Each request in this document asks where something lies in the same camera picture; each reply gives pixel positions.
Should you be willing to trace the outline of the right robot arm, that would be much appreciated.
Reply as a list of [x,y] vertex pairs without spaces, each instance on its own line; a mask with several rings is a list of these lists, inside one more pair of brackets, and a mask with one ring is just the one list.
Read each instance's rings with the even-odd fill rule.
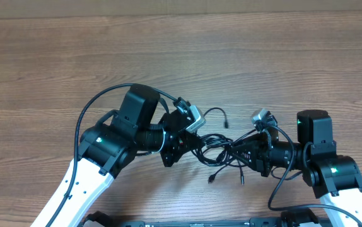
[[327,111],[298,112],[295,143],[270,111],[259,109],[251,119],[257,133],[235,141],[229,148],[230,155],[263,177],[275,168],[284,168],[281,183],[287,181],[291,170],[298,170],[320,201],[279,207],[282,226],[320,225],[314,208],[327,213],[331,226],[362,226],[362,174],[351,157],[337,154],[332,119]]

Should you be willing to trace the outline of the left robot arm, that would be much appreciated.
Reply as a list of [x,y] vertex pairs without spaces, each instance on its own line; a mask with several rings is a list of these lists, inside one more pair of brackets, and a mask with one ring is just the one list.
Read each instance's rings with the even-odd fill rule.
[[183,154],[203,147],[197,130],[206,120],[183,98],[172,100],[157,124],[152,118],[167,94],[143,84],[127,83],[128,91],[118,110],[111,110],[80,133],[74,134],[74,158],[62,182],[33,222],[33,226],[77,226],[97,198],[135,157],[160,154],[171,167]]

